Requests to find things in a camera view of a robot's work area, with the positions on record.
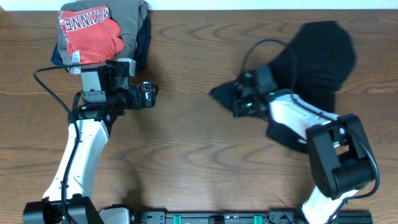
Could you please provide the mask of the black t-shirt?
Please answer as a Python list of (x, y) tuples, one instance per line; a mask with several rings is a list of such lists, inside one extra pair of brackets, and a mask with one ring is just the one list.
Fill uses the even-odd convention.
[[(355, 52), (347, 31), (335, 21), (304, 24), (284, 50), (267, 65), (278, 89), (267, 95), (291, 94), (325, 112), (335, 111), (335, 93), (350, 75), (355, 64)], [(241, 69), (241, 74), (250, 70)], [(210, 96), (233, 113), (233, 98), (238, 88), (236, 77), (210, 91)], [(271, 116), (266, 136), (294, 151), (307, 153), (304, 138)]]

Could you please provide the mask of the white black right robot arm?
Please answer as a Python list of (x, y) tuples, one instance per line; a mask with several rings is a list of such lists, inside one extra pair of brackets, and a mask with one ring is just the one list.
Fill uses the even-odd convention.
[(235, 116), (265, 119), (267, 137), (308, 154), (315, 188), (295, 223), (339, 223), (345, 204), (377, 192), (379, 168), (357, 116), (328, 113), (292, 90), (278, 90), (270, 74), (244, 73), (234, 84)]

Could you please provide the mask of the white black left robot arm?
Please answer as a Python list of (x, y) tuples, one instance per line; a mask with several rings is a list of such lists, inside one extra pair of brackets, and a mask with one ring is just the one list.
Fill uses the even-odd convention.
[(78, 92), (58, 171), (42, 200), (26, 204), (24, 223), (133, 223), (137, 216), (127, 206), (97, 211), (92, 202), (95, 175), (116, 118), (126, 110), (153, 107), (158, 92), (151, 82)]

